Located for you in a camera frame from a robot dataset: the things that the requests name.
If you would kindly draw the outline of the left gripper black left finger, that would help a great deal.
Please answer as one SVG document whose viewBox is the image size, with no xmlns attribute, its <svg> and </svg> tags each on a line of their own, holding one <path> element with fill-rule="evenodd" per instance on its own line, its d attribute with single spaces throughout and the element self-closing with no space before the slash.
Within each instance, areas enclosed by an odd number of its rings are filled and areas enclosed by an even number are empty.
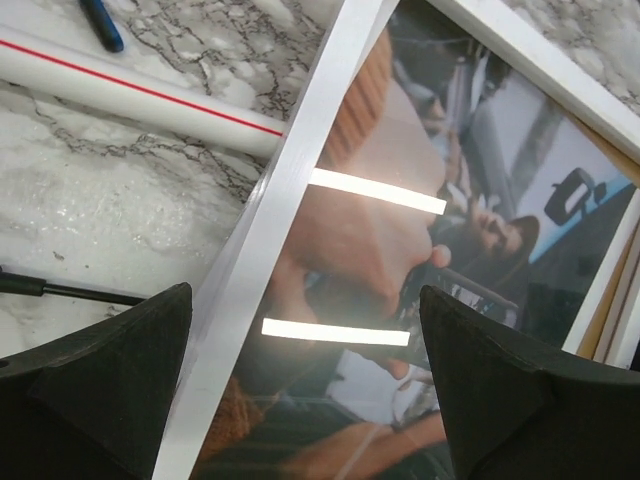
<svg viewBox="0 0 640 480">
<path fill-rule="evenodd" d="M 149 479 L 192 320 L 176 284 L 1 360 L 4 479 Z"/>
</svg>

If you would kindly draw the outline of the white picture frame with photo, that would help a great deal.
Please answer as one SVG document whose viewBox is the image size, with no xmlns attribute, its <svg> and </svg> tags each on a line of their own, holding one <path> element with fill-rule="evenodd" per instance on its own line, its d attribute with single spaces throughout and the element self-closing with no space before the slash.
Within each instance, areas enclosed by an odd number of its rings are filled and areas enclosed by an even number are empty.
<svg viewBox="0 0 640 480">
<path fill-rule="evenodd" d="M 501 1 L 437 8 L 511 63 L 632 161 L 639 118 L 536 27 Z M 194 323 L 153 475 L 186 479 L 215 415 L 347 88 L 395 3 L 347 1 L 326 32 L 288 130 L 195 295 Z"/>
</svg>

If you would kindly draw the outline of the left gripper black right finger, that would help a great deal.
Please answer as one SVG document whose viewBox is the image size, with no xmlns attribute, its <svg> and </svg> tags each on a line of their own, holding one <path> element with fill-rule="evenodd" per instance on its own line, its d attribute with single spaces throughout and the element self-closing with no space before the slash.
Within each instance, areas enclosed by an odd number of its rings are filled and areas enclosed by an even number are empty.
<svg viewBox="0 0 640 480">
<path fill-rule="evenodd" d="M 639 375 L 421 290 L 423 337 L 459 479 L 636 479 Z"/>
</svg>

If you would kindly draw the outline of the printed photo with mat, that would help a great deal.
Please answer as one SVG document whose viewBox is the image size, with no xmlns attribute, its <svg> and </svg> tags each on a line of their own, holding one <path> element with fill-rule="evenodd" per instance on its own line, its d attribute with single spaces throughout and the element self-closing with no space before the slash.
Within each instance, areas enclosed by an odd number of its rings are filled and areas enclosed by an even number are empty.
<svg viewBox="0 0 640 480">
<path fill-rule="evenodd" d="M 451 479 L 421 289 L 562 347 L 637 190 L 425 1 L 391 14 L 316 168 L 192 477 Z"/>
</svg>

